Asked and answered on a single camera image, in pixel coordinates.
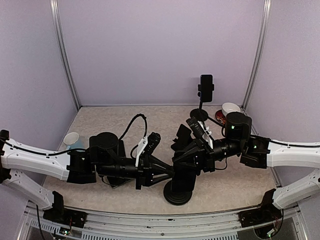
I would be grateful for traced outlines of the black folding phone stand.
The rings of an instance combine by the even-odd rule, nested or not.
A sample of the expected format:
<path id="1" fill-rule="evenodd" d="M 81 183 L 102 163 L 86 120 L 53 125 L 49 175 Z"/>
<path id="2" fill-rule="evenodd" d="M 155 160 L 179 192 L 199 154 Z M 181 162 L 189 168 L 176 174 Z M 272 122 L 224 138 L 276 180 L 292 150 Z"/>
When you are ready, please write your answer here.
<path id="1" fill-rule="evenodd" d="M 176 133 L 176 138 L 173 140 L 173 144 L 170 146 L 171 149 L 174 151 L 181 151 L 187 147 L 193 140 L 191 133 L 192 131 L 187 126 L 181 124 Z"/>

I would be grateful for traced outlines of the black round-base pole stand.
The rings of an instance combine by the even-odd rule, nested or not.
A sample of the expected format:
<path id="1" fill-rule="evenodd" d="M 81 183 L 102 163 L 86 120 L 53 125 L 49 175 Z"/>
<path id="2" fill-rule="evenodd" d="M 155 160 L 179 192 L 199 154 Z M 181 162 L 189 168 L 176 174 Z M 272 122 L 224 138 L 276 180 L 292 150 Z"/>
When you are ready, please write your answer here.
<path id="1" fill-rule="evenodd" d="M 206 102 L 201 102 L 201 87 L 200 87 L 200 84 L 198 85 L 198 97 L 199 97 L 199 106 L 198 108 L 195 108 L 193 109 L 191 112 L 190 112 L 190 117 L 194 117 L 196 118 L 198 121 L 201 121 L 201 122 L 205 122 L 206 120 L 209 119 L 209 114 L 203 109 L 203 103 L 206 103 Z"/>

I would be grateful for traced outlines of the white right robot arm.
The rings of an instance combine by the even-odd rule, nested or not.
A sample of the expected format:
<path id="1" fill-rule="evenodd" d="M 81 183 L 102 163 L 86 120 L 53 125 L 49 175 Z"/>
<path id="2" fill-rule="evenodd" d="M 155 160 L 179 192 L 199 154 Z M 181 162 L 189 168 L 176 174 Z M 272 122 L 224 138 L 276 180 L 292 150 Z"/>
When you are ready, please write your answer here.
<path id="1" fill-rule="evenodd" d="M 256 210 L 256 218 L 266 222 L 287 206 L 320 192 L 320 145 L 290 143 L 251 134 L 252 119 L 240 112 L 226 116 L 224 137 L 214 140 L 205 125 L 191 117 L 186 120 L 194 138 L 175 152 L 171 181 L 176 205 L 187 203 L 201 172 L 214 172 L 216 162 L 238 156 L 247 167 L 267 169 L 282 166 L 312 168 L 306 177 L 285 187 L 267 191 Z"/>

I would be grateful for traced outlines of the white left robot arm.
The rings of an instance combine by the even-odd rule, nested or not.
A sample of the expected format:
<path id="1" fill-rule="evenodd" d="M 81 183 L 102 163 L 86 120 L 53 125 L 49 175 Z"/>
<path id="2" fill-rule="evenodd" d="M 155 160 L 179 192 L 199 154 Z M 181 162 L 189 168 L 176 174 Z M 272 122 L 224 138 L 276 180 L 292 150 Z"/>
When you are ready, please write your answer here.
<path id="1" fill-rule="evenodd" d="M 145 137 L 138 144 L 136 159 L 120 156 L 124 143 L 111 132 L 91 136 L 87 149 L 68 149 L 49 152 L 23 145 L 9 137 L 9 131 L 0 131 L 0 182 L 24 193 L 43 210 L 43 217 L 66 222 L 73 211 L 64 206 L 63 196 L 43 189 L 23 172 L 29 171 L 51 176 L 73 184 L 96 183 L 97 176 L 134 179 L 136 189 L 149 187 L 174 176 L 174 168 L 156 157 L 153 150 L 160 135 L 152 133 L 151 141 Z"/>

